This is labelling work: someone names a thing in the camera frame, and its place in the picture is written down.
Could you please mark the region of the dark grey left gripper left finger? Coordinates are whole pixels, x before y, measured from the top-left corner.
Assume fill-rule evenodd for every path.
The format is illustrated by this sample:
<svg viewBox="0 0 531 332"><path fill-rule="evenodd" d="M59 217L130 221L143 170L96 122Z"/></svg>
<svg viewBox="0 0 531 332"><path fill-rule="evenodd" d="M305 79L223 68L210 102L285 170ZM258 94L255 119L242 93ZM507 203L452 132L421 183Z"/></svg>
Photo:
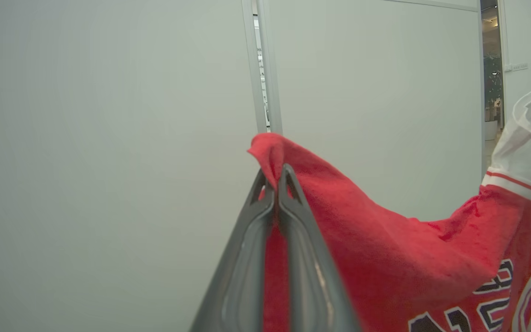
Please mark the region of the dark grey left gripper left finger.
<svg viewBox="0 0 531 332"><path fill-rule="evenodd" d="M265 254L274 206L274 189L259 171L190 327L192 332L263 330Z"/></svg>

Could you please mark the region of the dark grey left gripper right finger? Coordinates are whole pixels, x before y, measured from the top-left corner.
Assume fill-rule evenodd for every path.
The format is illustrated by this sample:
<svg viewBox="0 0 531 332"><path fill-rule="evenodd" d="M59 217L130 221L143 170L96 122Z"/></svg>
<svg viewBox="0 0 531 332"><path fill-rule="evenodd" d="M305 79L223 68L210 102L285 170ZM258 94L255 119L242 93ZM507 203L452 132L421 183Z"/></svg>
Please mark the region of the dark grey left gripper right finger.
<svg viewBox="0 0 531 332"><path fill-rule="evenodd" d="M341 276L296 172L284 164L279 221L287 242L289 326L293 332L360 332Z"/></svg>

